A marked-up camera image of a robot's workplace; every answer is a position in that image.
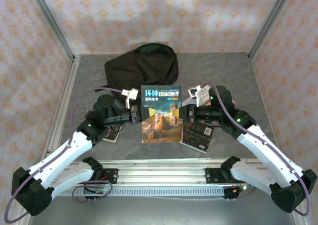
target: black backpack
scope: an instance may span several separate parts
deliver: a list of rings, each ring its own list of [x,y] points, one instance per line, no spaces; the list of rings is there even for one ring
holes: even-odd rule
[[[106,62],[105,72],[106,87],[139,90],[132,105],[141,104],[141,85],[171,85],[179,75],[177,55],[171,47],[158,43],[142,45]],[[113,94],[125,105],[126,96]]]

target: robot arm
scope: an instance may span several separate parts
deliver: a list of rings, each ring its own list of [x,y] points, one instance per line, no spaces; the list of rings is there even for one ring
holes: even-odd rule
[[[265,193],[271,195],[273,201],[284,211],[291,212],[305,199],[305,192],[295,176],[298,173],[306,184],[308,192],[311,193],[317,176],[312,170],[304,171],[294,164],[265,136],[255,120],[246,112],[235,109],[229,91],[223,86],[217,87],[222,102],[229,114],[245,129],[258,135],[270,144],[279,155],[281,155],[294,168],[290,171],[277,153],[274,153],[262,141],[255,139],[252,135],[240,129],[231,122],[217,100],[214,88],[209,89],[211,106],[186,105],[179,109],[179,116],[187,121],[217,121],[220,127],[227,134],[245,145],[257,158],[268,168],[264,172],[248,167],[239,158],[231,157],[221,166],[222,175],[227,181],[233,179],[249,183]],[[70,145],[64,143],[49,157],[28,170],[19,168],[13,174],[12,194],[34,171],[39,172],[21,190],[16,200],[32,215],[41,213],[48,207],[52,199],[64,190],[87,180],[98,180],[98,173],[101,165],[94,159],[84,160],[73,170],[64,169],[71,164],[78,156],[95,146],[108,133],[108,126],[124,123],[139,123],[149,117],[148,108],[142,106],[130,106],[119,109],[114,104],[114,98],[110,95],[102,95],[93,106],[93,112],[87,115],[86,119],[79,125],[73,135]],[[40,169],[43,164],[51,161],[57,154],[65,152],[49,166]]]
[[[235,108],[231,94],[224,86],[210,88],[209,96],[211,106],[186,105],[181,108],[179,114],[183,120],[218,122],[224,132],[252,151],[270,172],[248,167],[240,159],[231,157],[221,166],[223,176],[263,190],[271,195],[278,207],[292,212],[306,198],[301,182],[304,182],[310,194],[317,175],[312,170],[304,171],[287,158],[250,115]]]

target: pink patterned wall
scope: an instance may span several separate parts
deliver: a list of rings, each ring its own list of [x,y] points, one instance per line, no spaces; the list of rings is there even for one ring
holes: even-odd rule
[[[318,173],[318,0],[289,0],[253,65],[280,149]]]
[[[45,0],[74,54],[248,52],[277,0]]]
[[[34,0],[0,1],[0,224],[12,174],[43,153],[69,60]],[[10,213],[15,218],[17,202]]]

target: book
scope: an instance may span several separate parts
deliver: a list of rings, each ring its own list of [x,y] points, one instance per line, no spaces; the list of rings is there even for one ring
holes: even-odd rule
[[[142,122],[142,142],[181,142],[182,119],[179,110],[182,91],[179,85],[143,85],[142,106],[149,108],[150,118]]]
[[[181,144],[206,153],[212,138],[214,127],[200,122],[183,122]]]
[[[202,88],[200,92],[200,96],[202,97],[202,99],[204,99],[203,105],[205,106],[211,105],[211,100],[208,96],[210,88],[211,87],[207,84]],[[182,106],[188,104],[197,104],[197,101],[196,99],[189,97],[183,101]],[[218,124],[216,122],[212,122],[212,125],[209,126],[203,123],[183,122],[182,142],[180,143],[202,153],[206,153],[212,138],[214,126],[217,126]]]
[[[85,120],[87,118],[87,116],[89,115],[89,113],[91,113],[92,111],[88,110],[84,116]],[[116,143],[117,142],[117,138],[119,136],[119,132],[123,129],[124,125],[119,125],[119,124],[115,124],[112,126],[108,127],[108,133],[107,135],[102,139],[103,141],[107,141],[107,142],[112,142],[112,143]]]

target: white bracket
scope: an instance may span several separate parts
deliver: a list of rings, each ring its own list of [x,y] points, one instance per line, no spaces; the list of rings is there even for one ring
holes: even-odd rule
[[[138,90],[135,88],[132,88],[130,91],[128,90],[123,90],[121,92],[121,95],[127,96],[126,97],[126,108],[130,108],[130,102],[129,100],[136,100],[138,94]]]
[[[293,163],[287,156],[285,156],[263,133],[258,125],[253,125],[248,128],[248,131],[258,135],[267,141],[279,154],[281,154],[285,160],[295,169],[295,171],[302,176],[303,169]],[[268,168],[273,175],[275,181],[282,187],[290,186],[290,182],[298,181],[292,171],[286,166],[286,164],[279,158],[279,156],[273,152],[268,146],[264,145],[260,140],[256,139],[252,135],[246,133],[241,134],[238,139],[240,143],[246,146],[254,155]]]
[[[242,161],[236,162],[230,169],[234,179],[244,181],[262,191],[271,195],[270,184],[276,183],[274,177],[268,170],[260,170],[251,167]]]
[[[197,91],[195,93],[195,96],[197,98],[197,107],[201,105],[205,105],[210,101],[210,95],[209,95],[209,89],[211,87],[209,85],[205,85],[203,88],[201,88],[200,91]]]
[[[54,162],[49,166],[44,168],[40,173],[34,176],[35,180],[41,179],[41,185],[43,188],[47,189],[53,180],[67,167],[69,166],[77,157],[79,157],[84,152],[92,148],[92,142],[88,141],[87,136],[82,132],[74,132],[73,141],[70,147]],[[44,164],[53,159],[58,155],[65,147],[68,146],[68,140],[56,149],[52,154],[46,157],[44,160],[40,161],[36,165],[29,168],[29,173],[32,174],[36,170],[40,169]]]
[[[52,192],[52,199],[59,196],[65,190],[83,182],[88,181],[93,176],[94,171],[89,164],[85,162],[79,163],[72,169],[64,170],[52,182],[51,187],[54,188]]]
[[[195,99],[196,98],[195,93],[199,92],[200,90],[201,90],[201,85],[198,85],[198,86],[189,88],[188,93],[192,99]]]

